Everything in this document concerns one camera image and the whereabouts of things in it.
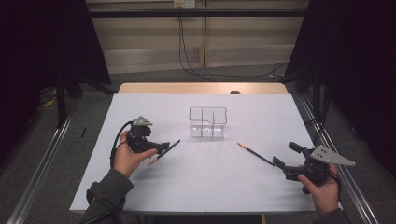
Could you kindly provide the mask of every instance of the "power cord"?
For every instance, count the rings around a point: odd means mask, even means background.
[[[338,201],[340,201],[340,195],[341,195],[341,181],[340,181],[340,178],[338,178],[338,175],[335,174],[333,171],[329,171],[329,177],[331,177],[337,183],[337,186],[338,186]]]
[[[134,120],[126,122],[124,125],[122,125],[122,127],[119,130],[119,132],[117,133],[116,140],[114,140],[113,148],[111,148],[111,154],[110,154],[110,167],[111,168],[114,167],[114,159],[116,157],[117,149],[119,148],[120,145],[125,143],[125,142],[122,142],[122,143],[119,143],[117,145],[117,142],[118,142],[118,140],[120,138],[120,135],[121,135],[122,131],[125,129],[126,126],[132,125],[133,123],[134,123]]]
[[[322,105],[322,108],[320,111],[319,118],[311,119],[311,120],[304,122],[306,128],[310,127],[315,122],[318,123],[319,128],[318,128],[317,134],[315,135],[315,137],[313,139],[314,144],[318,141],[319,135],[323,132],[324,123],[326,121],[327,113],[329,111],[329,104],[330,104],[330,94],[329,94],[329,90],[327,89],[327,87],[325,87],[324,97],[323,97],[323,105]]]
[[[258,74],[258,75],[254,75],[254,76],[238,76],[238,75],[224,75],[224,74],[211,74],[211,73],[204,73],[204,74],[198,74],[194,69],[192,69],[191,65],[190,65],[190,61],[189,61],[189,57],[187,55],[187,51],[186,51],[186,43],[184,40],[184,27],[183,27],[183,19],[181,17],[178,18],[178,29],[179,29],[179,45],[178,45],[178,58],[179,58],[179,62],[181,67],[183,68],[183,70],[191,75],[195,75],[198,76],[200,78],[212,81],[212,82],[216,82],[215,80],[208,78],[206,76],[209,77],[246,77],[246,78],[253,78],[253,77],[265,77],[268,75],[273,74],[276,70],[278,70],[279,68],[281,68],[283,65],[288,64],[289,62],[283,62],[283,63],[277,63],[274,64],[273,68],[271,71],[264,73],[264,74]],[[187,65],[189,66],[189,70],[187,70],[184,65],[183,62],[181,61],[181,47],[183,45],[183,50],[184,50],[184,56],[186,57],[187,60]]]

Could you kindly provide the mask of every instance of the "metal rail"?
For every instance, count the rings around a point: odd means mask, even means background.
[[[59,148],[62,140],[64,139],[64,135],[66,134],[67,128],[69,127],[72,116],[76,112],[76,108],[78,105],[78,101],[76,100],[70,109],[70,113],[66,118],[64,124],[55,131],[55,134],[52,137],[51,142],[41,159],[40,164],[35,170],[35,174],[29,182],[25,192],[22,194],[20,200],[14,208],[11,216],[8,219],[7,224],[22,224],[29,213],[30,208],[32,207],[33,202],[35,201],[35,197],[40,190],[40,186],[50,168],[51,162],[56,154],[56,151]]]
[[[308,10],[306,9],[90,9],[89,14],[91,15],[92,18],[304,17],[308,14]]]
[[[305,112],[307,113],[308,117],[312,120],[315,119],[313,106],[311,102],[307,99],[307,97],[302,97],[301,101],[303,103]],[[330,138],[326,129],[322,127],[320,130],[320,125],[317,122],[314,122],[314,127],[315,130],[318,132],[320,140],[323,143],[323,145],[338,153],[337,148],[335,147],[335,144]],[[355,179],[352,177],[348,168],[345,165],[338,165],[338,173],[344,184],[345,189],[348,191],[353,203],[358,209],[358,212],[361,214],[361,218],[364,221],[364,223],[377,224],[378,220],[376,219],[372,208],[368,204],[366,198],[362,194],[361,190],[359,189],[357,183],[355,182]]]

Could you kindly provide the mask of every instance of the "black cable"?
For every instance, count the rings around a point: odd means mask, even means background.
[[[267,73],[264,74],[258,74],[258,75],[254,75],[254,76],[238,76],[238,75],[223,75],[223,74],[210,74],[210,73],[205,73],[205,74],[201,74],[201,76],[212,76],[212,77],[247,77],[247,78],[251,78],[251,77],[265,77],[268,75],[273,74],[277,69],[281,68],[281,65],[283,64],[287,64],[289,62],[283,62],[283,63],[277,63],[275,64],[275,66],[280,65],[279,67],[277,67],[276,69],[273,69]]]
[[[122,144],[124,144],[124,143],[126,143],[126,141],[123,141],[123,142],[119,143],[119,145],[116,146],[116,149],[119,149],[119,146],[122,145]]]
[[[195,75],[195,76],[204,78],[204,79],[212,81],[212,82],[216,82],[216,81],[213,80],[213,79],[210,79],[208,77],[205,77],[205,76],[211,76],[211,77],[247,77],[247,78],[250,78],[250,77],[265,77],[265,76],[268,76],[268,75],[271,75],[272,73],[274,73],[277,69],[281,68],[282,65],[289,63],[289,62],[283,62],[283,63],[274,64],[273,69],[271,71],[269,71],[267,73],[264,73],[264,74],[255,75],[255,76],[223,75],[223,74],[211,74],[211,73],[198,74],[197,72],[195,72],[194,69],[192,69],[192,67],[190,65],[189,57],[187,56],[186,43],[185,43],[185,40],[184,40],[183,19],[181,17],[178,18],[178,30],[179,30],[178,58],[179,58],[179,62],[180,62],[181,67],[183,68],[183,70],[185,72],[187,72],[187,73],[189,73],[191,75]],[[184,65],[183,65],[183,63],[181,61],[181,44],[183,44],[184,55],[186,57],[187,64],[188,64],[188,66],[189,66],[191,71],[187,70],[184,67]]]
[[[47,93],[49,91],[52,91],[53,89],[55,89],[55,87],[47,87],[46,90],[41,90],[40,95],[43,95],[43,94],[45,94],[45,93]]]
[[[119,133],[117,133],[116,140],[114,140],[113,148],[111,148],[111,153],[110,153],[110,167],[111,167],[111,168],[114,167],[114,158],[115,158],[115,156],[116,156],[117,148],[118,148],[121,144],[123,144],[123,143],[120,143],[120,145],[118,145],[118,146],[116,147],[117,142],[118,142],[118,140],[119,140],[119,138],[120,138],[120,135],[121,135],[122,131],[125,129],[126,126],[128,126],[128,125],[130,125],[130,124],[132,125],[133,123],[134,123],[134,120],[126,122],[126,123],[125,123],[124,125],[122,125],[122,127],[120,128]]]
[[[93,223],[98,223],[102,220],[105,220],[108,217],[113,216],[114,214],[122,211],[122,207],[125,205],[125,197],[122,198],[121,203],[118,204],[116,207],[114,207],[113,209],[111,209],[110,211],[106,211],[103,214],[100,214],[98,217],[93,217],[89,220],[86,220],[84,222],[82,222],[82,224],[93,224]]]
[[[340,181],[340,178],[338,178],[338,175],[336,173],[334,173],[333,171],[329,171],[329,177],[331,177],[333,180],[335,180],[335,182],[338,185],[338,201],[340,201],[340,195],[341,195],[341,181]]]
[[[200,77],[200,78],[206,79],[206,80],[208,80],[208,81],[215,82],[215,80],[212,80],[212,79],[210,79],[210,78],[202,77],[201,75],[198,75],[198,74],[192,69],[192,67],[190,66],[189,57],[187,56],[187,51],[186,51],[186,43],[185,43],[185,41],[184,41],[183,20],[181,19],[181,17],[178,18],[178,34],[179,34],[179,39],[178,39],[178,59],[179,59],[180,65],[181,65],[181,67],[183,68],[183,70],[184,70],[185,72],[191,74],[191,75],[195,75],[195,76],[198,76],[198,77]],[[184,49],[184,54],[185,54],[185,57],[186,57],[186,60],[187,60],[187,64],[189,65],[190,70],[191,70],[192,72],[188,71],[188,70],[184,67],[183,62],[181,61],[181,43],[183,43],[183,49]]]
[[[324,97],[323,97],[323,105],[322,105],[319,117],[304,122],[305,126],[308,123],[311,123],[311,124],[309,124],[306,127],[310,127],[313,122],[317,122],[318,123],[319,129],[318,129],[318,132],[315,135],[315,138],[313,140],[314,144],[317,142],[320,133],[323,132],[324,123],[325,123],[326,117],[327,117],[327,112],[329,111],[329,106],[330,106],[330,94],[329,94],[329,90],[327,89],[327,87],[325,87]]]

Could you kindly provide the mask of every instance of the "plastic container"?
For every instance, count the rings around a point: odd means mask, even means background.
[[[191,137],[224,137],[227,123],[225,107],[190,107]]]

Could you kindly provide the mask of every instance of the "beige wall panel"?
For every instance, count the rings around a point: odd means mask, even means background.
[[[87,0],[89,9],[169,9],[173,1]],[[196,1],[205,8],[205,1]],[[211,9],[306,8],[307,0],[207,1]],[[183,18],[192,67],[288,61],[302,18]],[[94,18],[110,73],[178,69],[177,18]]]

